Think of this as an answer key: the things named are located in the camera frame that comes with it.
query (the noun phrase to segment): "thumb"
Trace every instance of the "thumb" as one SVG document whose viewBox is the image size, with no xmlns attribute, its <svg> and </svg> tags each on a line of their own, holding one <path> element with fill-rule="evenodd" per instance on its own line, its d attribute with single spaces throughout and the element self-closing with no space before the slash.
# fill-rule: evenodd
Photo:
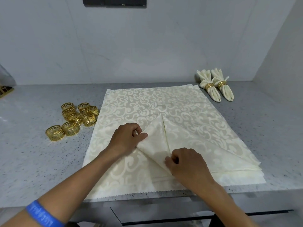
<svg viewBox="0 0 303 227">
<path fill-rule="evenodd" d="M 165 158 L 165 165 L 167 166 L 167 168 L 169 168 L 170 172 L 172 172 L 174 167 L 176 166 L 172 158 L 168 156 Z"/>
<path fill-rule="evenodd" d="M 138 144 L 139 142 L 141 142 L 142 140 L 147 138 L 147 136 L 148 136 L 147 133 L 140 133 L 134 137 L 134 140 L 135 140 L 136 144 Z"/>
</svg>

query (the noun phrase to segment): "forearm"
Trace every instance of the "forearm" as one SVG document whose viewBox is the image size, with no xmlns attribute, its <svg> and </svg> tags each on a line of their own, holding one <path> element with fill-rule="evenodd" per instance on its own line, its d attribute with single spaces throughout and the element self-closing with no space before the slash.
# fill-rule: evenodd
<svg viewBox="0 0 303 227">
<path fill-rule="evenodd" d="M 104 150 L 85 167 L 65 179 L 41 196 L 39 203 L 59 221 L 69 221 L 75 210 L 82 203 L 102 175 L 117 160 L 116 157 Z M 40 226 L 25 210 L 21 211 L 3 227 L 11 226 Z"/>
<path fill-rule="evenodd" d="M 235 204 L 223 187 L 217 185 L 207 194 L 207 196 L 202 197 L 226 227 L 258 226 Z"/>
</svg>

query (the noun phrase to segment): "blue wristband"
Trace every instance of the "blue wristband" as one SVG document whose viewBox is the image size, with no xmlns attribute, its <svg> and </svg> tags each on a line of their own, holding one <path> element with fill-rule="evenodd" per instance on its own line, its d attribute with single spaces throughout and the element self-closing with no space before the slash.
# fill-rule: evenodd
<svg viewBox="0 0 303 227">
<path fill-rule="evenodd" d="M 65 225 L 47 212 L 37 200 L 33 201 L 25 209 L 28 214 L 43 227 L 64 227 Z"/>
</svg>

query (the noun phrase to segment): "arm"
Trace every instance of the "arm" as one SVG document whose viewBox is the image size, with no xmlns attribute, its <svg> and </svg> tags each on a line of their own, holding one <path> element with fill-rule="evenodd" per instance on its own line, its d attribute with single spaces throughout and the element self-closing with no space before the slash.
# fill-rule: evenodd
<svg viewBox="0 0 303 227">
<path fill-rule="evenodd" d="M 120 157 L 132 152 L 147 137 L 136 123 L 121 125 L 107 146 L 93 161 L 41 196 L 38 201 L 59 221 L 69 221 L 102 175 Z M 7 221 L 3 227 L 40 227 L 26 210 Z"/>
<path fill-rule="evenodd" d="M 257 227 L 217 184 L 202 156 L 193 149 L 176 149 L 172 157 L 165 158 L 165 164 L 173 176 L 193 191 L 214 211 L 226 227 Z"/>
</svg>

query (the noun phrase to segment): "countertop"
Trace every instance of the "countertop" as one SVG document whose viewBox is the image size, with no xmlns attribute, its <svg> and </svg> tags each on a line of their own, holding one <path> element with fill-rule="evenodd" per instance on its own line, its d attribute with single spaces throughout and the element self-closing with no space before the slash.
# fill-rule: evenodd
<svg viewBox="0 0 303 227">
<path fill-rule="evenodd" d="M 51 142 L 45 130 L 63 124 L 60 106 L 89 102 L 99 108 L 107 89 L 195 83 L 27 85 L 0 99 L 0 207 L 25 206 L 79 170 L 94 127 Z M 253 82 L 229 82 L 235 99 L 211 100 L 259 161 L 267 183 L 226 187 L 229 193 L 303 189 L 303 118 Z M 98 201 L 189 196 L 188 190 L 130 194 Z"/>
</svg>

